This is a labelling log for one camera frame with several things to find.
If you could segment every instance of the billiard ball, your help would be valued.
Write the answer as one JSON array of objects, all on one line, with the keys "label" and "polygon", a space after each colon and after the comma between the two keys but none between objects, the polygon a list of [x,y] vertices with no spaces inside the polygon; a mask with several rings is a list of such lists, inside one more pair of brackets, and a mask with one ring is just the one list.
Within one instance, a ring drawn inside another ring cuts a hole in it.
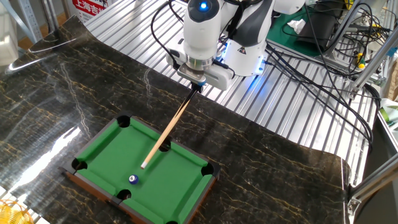
[{"label": "billiard ball", "polygon": [[130,184],[137,184],[138,183],[138,176],[137,175],[131,175],[129,177],[129,182],[130,182]]}]

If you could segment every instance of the marble countertop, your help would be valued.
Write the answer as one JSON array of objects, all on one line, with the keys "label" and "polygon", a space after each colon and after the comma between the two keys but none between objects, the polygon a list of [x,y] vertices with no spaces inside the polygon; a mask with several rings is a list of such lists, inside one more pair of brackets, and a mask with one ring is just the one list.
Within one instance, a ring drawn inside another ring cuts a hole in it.
[{"label": "marble countertop", "polygon": [[[58,169],[121,110],[163,130],[189,89],[96,40],[77,17],[0,76],[0,185],[50,223],[130,223]],[[172,133],[222,170],[192,223],[343,223],[349,167],[201,95]]]}]

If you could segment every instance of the miniature pool table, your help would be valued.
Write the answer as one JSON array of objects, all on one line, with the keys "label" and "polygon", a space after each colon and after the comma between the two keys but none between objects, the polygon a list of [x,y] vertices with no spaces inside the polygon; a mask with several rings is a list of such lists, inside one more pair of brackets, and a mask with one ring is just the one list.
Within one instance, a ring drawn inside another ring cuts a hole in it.
[{"label": "miniature pool table", "polygon": [[[62,168],[71,180],[124,210],[136,223],[189,223],[220,168],[166,139],[141,169],[159,136],[122,113]],[[132,175],[138,177],[136,184],[129,181]]]}]

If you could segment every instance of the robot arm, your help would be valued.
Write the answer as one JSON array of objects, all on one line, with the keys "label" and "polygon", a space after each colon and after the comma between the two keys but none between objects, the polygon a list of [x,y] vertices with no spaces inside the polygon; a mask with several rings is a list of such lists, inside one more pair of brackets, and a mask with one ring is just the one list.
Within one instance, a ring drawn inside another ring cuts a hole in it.
[{"label": "robot arm", "polygon": [[[226,90],[234,73],[250,76],[263,59],[266,36],[274,8],[297,12],[305,0],[262,0],[257,4],[237,0],[190,0],[185,11],[183,37],[168,48],[180,65],[178,74],[191,82],[209,83]],[[223,63],[214,63],[220,33],[230,39]]]}]

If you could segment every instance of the blue led light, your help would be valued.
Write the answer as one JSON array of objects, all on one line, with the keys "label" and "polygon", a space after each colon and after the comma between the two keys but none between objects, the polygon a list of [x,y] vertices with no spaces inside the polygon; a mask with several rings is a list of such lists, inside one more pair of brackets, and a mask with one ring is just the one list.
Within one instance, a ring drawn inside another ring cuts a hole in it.
[{"label": "blue led light", "polygon": [[209,10],[209,5],[207,5],[207,2],[203,1],[202,3],[200,3],[199,11],[206,12],[207,10]]}]

